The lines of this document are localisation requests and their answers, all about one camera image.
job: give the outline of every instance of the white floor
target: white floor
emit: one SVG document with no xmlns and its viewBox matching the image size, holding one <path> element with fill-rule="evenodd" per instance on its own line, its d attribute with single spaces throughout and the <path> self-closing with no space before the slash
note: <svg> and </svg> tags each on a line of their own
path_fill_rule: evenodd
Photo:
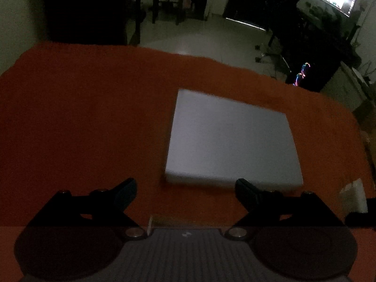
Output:
<svg viewBox="0 0 376 282">
<path fill-rule="evenodd" d="M 166 20 L 163 15 L 152 24 L 151 16 L 152 13 L 148 12 L 141 24 L 141 47 L 208 57 L 230 66 L 285 80 L 285 75 L 275 71 L 270 58 L 266 57 L 263 63 L 255 62 L 255 57 L 261 56 L 261 52 L 255 50 L 255 45 L 265 46 L 271 37 L 270 33 L 218 15 L 211 16 L 208 21 L 186 19 L 178 26 L 174 18 Z M 278 47 L 278 41 L 274 41 L 273 46 Z"/>
</svg>

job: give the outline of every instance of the desk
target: desk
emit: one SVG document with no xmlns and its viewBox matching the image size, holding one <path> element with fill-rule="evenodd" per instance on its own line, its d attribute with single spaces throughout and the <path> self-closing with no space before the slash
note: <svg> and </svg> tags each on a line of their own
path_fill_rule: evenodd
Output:
<svg viewBox="0 0 376 282">
<path fill-rule="evenodd" d="M 290 62 L 309 62 L 313 66 L 311 74 L 301 81 L 300 87 L 319 92 L 337 71 L 341 61 L 357 68 L 361 59 L 346 40 L 328 32 L 319 18 L 299 8 L 298 15 L 303 20 L 301 45 L 297 48 L 298 53 L 295 52 L 295 59 Z M 296 74 L 292 73 L 286 82 L 292 83 Z"/>
<path fill-rule="evenodd" d="M 341 102 L 350 111 L 354 111 L 367 100 L 352 70 L 343 62 L 321 93 Z"/>
</svg>

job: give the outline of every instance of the white foam block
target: white foam block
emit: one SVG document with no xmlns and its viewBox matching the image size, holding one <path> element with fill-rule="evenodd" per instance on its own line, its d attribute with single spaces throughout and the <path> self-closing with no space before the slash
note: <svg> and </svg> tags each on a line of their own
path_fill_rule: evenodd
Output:
<svg viewBox="0 0 376 282">
<path fill-rule="evenodd" d="M 345 216 L 351 212 L 368 213 L 367 198 L 360 178 L 341 189 L 340 199 Z"/>
<path fill-rule="evenodd" d="M 303 185 L 285 114 L 189 90 L 177 96 L 166 163 L 168 182 L 260 189 Z"/>
</svg>

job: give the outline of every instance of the metal screw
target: metal screw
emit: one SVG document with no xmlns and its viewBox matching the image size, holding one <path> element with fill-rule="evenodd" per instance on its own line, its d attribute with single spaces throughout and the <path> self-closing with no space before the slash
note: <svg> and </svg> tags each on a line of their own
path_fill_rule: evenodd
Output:
<svg viewBox="0 0 376 282">
<path fill-rule="evenodd" d="M 132 227 L 125 231 L 125 234 L 130 238 L 138 238 L 144 235 L 144 230 L 139 227 Z"/>
<path fill-rule="evenodd" d="M 242 238 L 243 236 L 247 235 L 247 231 L 246 229 L 236 227 L 236 228 L 231 228 L 229 230 L 229 234 L 235 238 Z"/>
</svg>

